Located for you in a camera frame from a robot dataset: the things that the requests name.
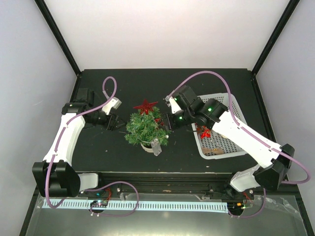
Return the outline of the red star ornament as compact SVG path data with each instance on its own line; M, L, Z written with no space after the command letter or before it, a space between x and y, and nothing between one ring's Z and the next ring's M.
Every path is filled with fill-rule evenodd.
M143 103L141 105L135 106L133 107L134 109L139 111L139 114L146 114L148 115L149 112L153 112L154 111L154 106L157 104L158 102L152 102L149 103L147 101L147 99L144 99Z

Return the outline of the white plastic basket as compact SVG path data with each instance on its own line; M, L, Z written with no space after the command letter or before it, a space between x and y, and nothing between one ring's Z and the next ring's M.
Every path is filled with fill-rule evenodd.
M229 105L228 93L214 93L214 94L208 94L208 95L200 95L199 97L202 99L204 103L208 101L209 99L213 98L221 102L223 105L227 107ZM241 111L241 108L235 96L232 95L231 97L232 97L232 108L233 108L233 113L235 117L238 118L243 123L247 124L246 119ZM197 124L193 123L191 124L191 127L192 127L191 131L193 131L199 154L202 158L206 160L225 159L225 158L231 158L231 157L242 156L242 155L247 154L243 149L241 149L231 140L224 138L222 135L214 131L211 131L210 138L200 139L200 136L197 134L197 131L196 131ZM202 153L201 148L221 148L224 151L224 154L205 156Z

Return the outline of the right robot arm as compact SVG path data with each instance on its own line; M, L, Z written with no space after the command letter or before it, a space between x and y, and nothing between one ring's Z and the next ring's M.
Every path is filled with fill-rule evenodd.
M217 101L209 99L203 102L189 86L180 87L173 95L165 98L171 112L163 116L167 129L195 123L231 140L248 153L256 165L244 171L236 172L230 182L224 185L224 193L236 198L241 192L255 187L276 191L291 166L295 149L266 139L239 119L233 117L229 109Z

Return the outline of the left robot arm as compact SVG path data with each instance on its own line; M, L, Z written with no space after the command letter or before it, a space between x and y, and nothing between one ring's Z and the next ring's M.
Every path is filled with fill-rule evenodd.
M76 98L62 108L59 130L48 153L41 162L35 162L32 173L41 196L76 197L79 192L89 190L94 196L101 196L106 189L98 174L79 174L72 167L73 152L84 126L102 125L107 130L122 126L119 117L112 111L118 109L121 101L112 97L105 105L93 109L95 93L80 89Z

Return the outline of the red ribbon bow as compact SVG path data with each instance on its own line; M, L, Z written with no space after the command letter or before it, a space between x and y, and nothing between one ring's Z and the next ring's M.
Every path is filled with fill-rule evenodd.
M197 134L200 136L200 139L210 138L211 130L207 126L197 126L196 127Z

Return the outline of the red gift box ornament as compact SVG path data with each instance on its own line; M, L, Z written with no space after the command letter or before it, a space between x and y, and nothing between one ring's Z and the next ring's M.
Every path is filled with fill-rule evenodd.
M155 119L155 123L158 125L159 128L163 128L164 127L164 121L163 121L162 118Z

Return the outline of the small green christmas tree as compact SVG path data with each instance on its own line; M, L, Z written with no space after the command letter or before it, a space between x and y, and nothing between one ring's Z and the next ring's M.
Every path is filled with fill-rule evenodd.
M168 145L171 131L159 128L155 119L161 118L161 112L154 106L154 111L146 114L139 114L139 111L130 115L126 124L125 139L131 145L140 145L144 151L158 156L162 152L162 146Z

